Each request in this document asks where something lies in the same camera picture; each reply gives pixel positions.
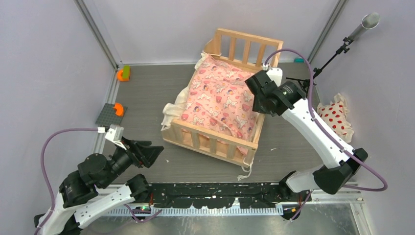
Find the wooden slatted pet bed frame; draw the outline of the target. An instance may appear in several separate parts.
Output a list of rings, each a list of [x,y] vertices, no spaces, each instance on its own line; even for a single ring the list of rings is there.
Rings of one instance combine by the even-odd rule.
[[[250,167],[265,116],[253,111],[245,81],[262,70],[266,49],[283,41],[219,28],[205,45],[188,85],[163,109],[166,142]]]

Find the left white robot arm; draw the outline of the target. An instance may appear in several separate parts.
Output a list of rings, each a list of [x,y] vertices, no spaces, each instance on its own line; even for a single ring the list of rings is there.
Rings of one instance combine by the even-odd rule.
[[[151,141],[121,139],[108,157],[89,155],[60,184],[50,209],[34,217],[37,235],[78,235],[94,220],[118,206],[132,202],[146,203],[151,190],[146,178],[138,174],[115,192],[93,202],[98,189],[106,189],[129,167],[150,168],[163,152],[163,146]]]

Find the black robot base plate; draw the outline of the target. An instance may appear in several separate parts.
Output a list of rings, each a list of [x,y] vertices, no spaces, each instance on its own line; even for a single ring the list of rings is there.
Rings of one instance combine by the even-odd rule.
[[[156,183],[150,184],[134,202],[175,209],[228,209],[238,202],[241,209],[265,209],[280,202],[298,204],[306,200],[308,193],[290,192],[276,183]]]

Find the pink unicorn print cushion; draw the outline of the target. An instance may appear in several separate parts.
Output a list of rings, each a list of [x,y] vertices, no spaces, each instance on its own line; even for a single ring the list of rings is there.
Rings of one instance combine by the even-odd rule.
[[[250,177],[264,121],[252,110],[251,75],[202,53],[189,84],[162,111],[163,140],[241,166],[239,180]]]

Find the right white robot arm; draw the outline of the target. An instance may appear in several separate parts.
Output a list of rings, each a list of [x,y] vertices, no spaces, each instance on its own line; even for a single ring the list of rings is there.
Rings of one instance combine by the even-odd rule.
[[[323,162],[321,166],[285,176],[280,181],[281,198],[292,201],[299,192],[312,189],[336,194],[358,171],[359,162],[364,162],[368,153],[345,143],[309,107],[301,88],[290,81],[277,84],[278,79],[272,72],[261,70],[245,81],[254,95],[253,111],[283,117],[305,137]]]

